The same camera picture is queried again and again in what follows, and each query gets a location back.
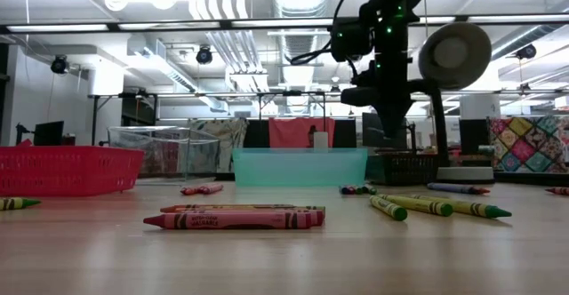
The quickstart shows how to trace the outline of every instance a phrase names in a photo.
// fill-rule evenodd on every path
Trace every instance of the fluorescent light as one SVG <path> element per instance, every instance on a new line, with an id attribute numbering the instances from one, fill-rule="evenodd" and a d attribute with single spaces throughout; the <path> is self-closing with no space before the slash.
<path id="1" fill-rule="evenodd" d="M 448 24 L 454 22 L 453 16 L 428 16 L 419 19 L 420 24 Z"/>
<path id="2" fill-rule="evenodd" d="M 248 96 L 257 96 L 257 93 L 254 92 L 226 92 L 226 93 L 204 93 L 204 96 L 207 97 L 248 97 Z"/>
<path id="3" fill-rule="evenodd" d="M 158 121 L 163 122 L 186 122 L 190 118 L 157 118 Z"/>
<path id="4" fill-rule="evenodd" d="M 469 22 L 476 24 L 489 24 L 489 23 L 501 23 L 501 22 L 515 22 L 523 24 L 524 22 L 540 22 L 540 21 L 561 22 L 566 20 L 569 20 L 569 14 L 494 15 L 494 16 L 469 17 Z"/>
<path id="5" fill-rule="evenodd" d="M 122 30 L 133 31 L 133 30 L 168 30 L 168 29 L 204 29 L 204 28 L 219 28 L 220 23 L 218 21 L 188 21 L 179 23 L 134 23 L 134 24 L 118 24 L 118 27 Z"/>
<path id="6" fill-rule="evenodd" d="M 328 31 L 269 31 L 267 36 L 329 36 Z"/>
<path id="7" fill-rule="evenodd" d="M 7 27 L 12 33 L 52 33 L 52 32 L 103 32 L 108 31 L 105 24 L 73 25 L 13 25 Z"/>
<path id="8" fill-rule="evenodd" d="M 328 27 L 332 19 L 274 19 L 274 20 L 236 20 L 232 23 L 234 28 L 314 28 L 314 26 Z"/>

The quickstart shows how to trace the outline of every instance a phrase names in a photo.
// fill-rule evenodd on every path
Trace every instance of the fabric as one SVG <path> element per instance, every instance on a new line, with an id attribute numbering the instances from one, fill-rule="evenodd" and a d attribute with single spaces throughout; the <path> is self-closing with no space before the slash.
<path id="1" fill-rule="evenodd" d="M 566 144 L 562 140 L 565 124 L 569 125 L 569 121 L 554 116 L 489 120 L 494 168 L 514 172 L 567 172 Z"/>
<path id="2" fill-rule="evenodd" d="M 294 118 L 268 120 L 269 143 L 272 148 L 312 148 L 314 132 L 328 132 L 328 147 L 333 146 L 335 121 L 326 118 Z"/>
<path id="3" fill-rule="evenodd" d="M 219 166 L 218 173 L 233 171 L 233 148 L 242 148 L 247 131 L 247 120 L 245 119 L 228 119 L 228 120 L 212 120 L 212 121 L 189 121 L 188 127 L 193 130 L 209 133 L 220 139 Z M 195 159 L 192 167 L 198 170 L 201 163 L 209 164 L 208 159 L 215 158 L 210 152 L 197 152 L 192 155 Z"/>

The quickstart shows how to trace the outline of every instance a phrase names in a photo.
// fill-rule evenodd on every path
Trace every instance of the colorful quilt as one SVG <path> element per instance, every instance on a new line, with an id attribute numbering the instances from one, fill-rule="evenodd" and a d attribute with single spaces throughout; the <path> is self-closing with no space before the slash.
<path id="1" fill-rule="evenodd" d="M 512 117 L 488 121 L 494 169 L 515 172 L 567 172 L 565 119 Z"/>

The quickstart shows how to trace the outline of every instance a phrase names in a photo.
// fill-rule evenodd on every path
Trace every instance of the white wall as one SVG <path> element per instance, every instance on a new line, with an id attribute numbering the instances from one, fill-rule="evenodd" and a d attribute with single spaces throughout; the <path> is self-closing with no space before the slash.
<path id="1" fill-rule="evenodd" d="M 10 47 L 6 85 L 2 146 L 16 142 L 16 124 L 33 131 L 36 124 L 64 121 L 64 133 L 74 133 L 76 144 L 88 144 L 91 139 L 91 111 L 87 93 L 89 83 L 75 75 L 58 76 L 48 64 L 28 57 L 19 46 Z M 24 139 L 33 139 L 28 134 Z"/>

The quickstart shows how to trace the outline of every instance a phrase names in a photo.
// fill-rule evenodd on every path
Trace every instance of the green crayon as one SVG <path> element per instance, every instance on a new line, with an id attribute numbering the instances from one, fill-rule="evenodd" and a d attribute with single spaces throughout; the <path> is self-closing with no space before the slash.
<path id="1" fill-rule="evenodd" d="M 0 198 L 0 211 L 20 210 L 31 205 L 41 203 L 37 200 L 30 200 L 26 198 Z"/>
<path id="2" fill-rule="evenodd" d="M 448 203 L 422 201 L 415 198 L 397 196 L 397 195 L 377 195 L 379 198 L 396 203 L 403 206 L 408 210 L 422 211 L 430 214 L 441 216 L 451 216 L 453 214 L 453 207 Z"/>
<path id="3" fill-rule="evenodd" d="M 373 207 L 388 214 L 394 220 L 405 220 L 407 218 L 407 210 L 397 204 L 388 202 L 377 196 L 370 196 L 370 203 Z"/>
<path id="4" fill-rule="evenodd" d="M 482 203 L 472 203 L 466 201 L 455 201 L 448 198 L 442 197 L 432 197 L 432 196 L 425 196 L 425 195 L 411 195 L 411 198 L 416 198 L 425 201 L 431 202 L 440 202 L 440 203 L 447 203 L 453 207 L 454 211 L 459 213 L 474 215 L 479 217 L 484 217 L 488 219 L 495 219 L 499 217 L 510 217 L 512 213 L 509 211 L 504 211 L 501 208 L 493 205 L 486 205 Z"/>

